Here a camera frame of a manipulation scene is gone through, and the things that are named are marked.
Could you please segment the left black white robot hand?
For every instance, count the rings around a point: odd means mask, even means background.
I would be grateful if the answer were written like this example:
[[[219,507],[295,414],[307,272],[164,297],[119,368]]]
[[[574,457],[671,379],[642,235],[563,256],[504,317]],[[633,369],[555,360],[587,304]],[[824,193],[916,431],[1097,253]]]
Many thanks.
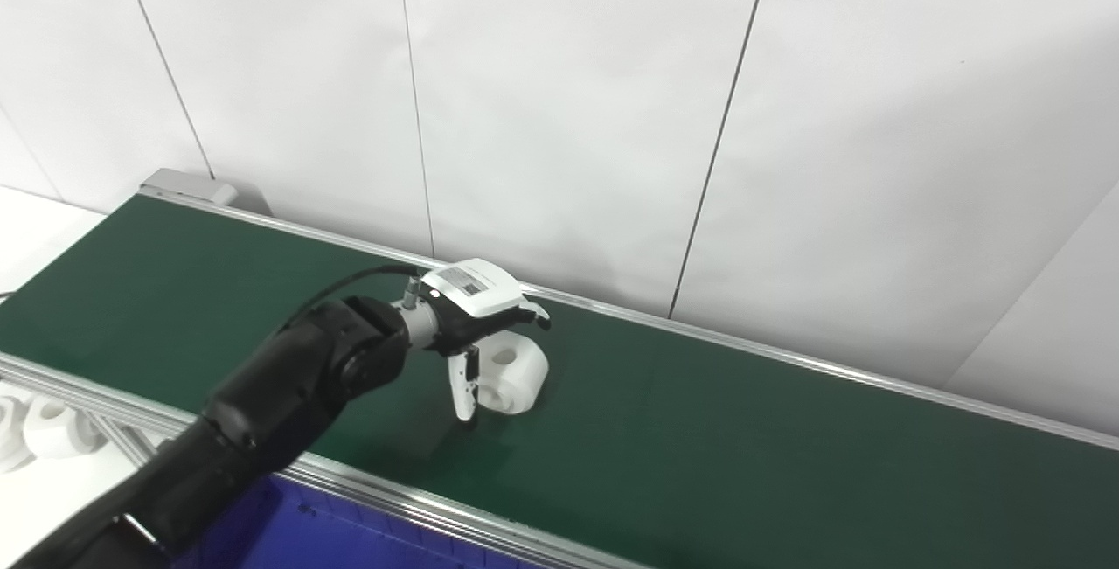
[[[414,305],[399,311],[415,349],[444,357],[453,410],[471,425],[479,410],[527,413],[537,402],[549,361],[538,343],[513,329],[532,323],[549,330],[551,316],[529,301],[502,267],[468,259],[422,276]]]

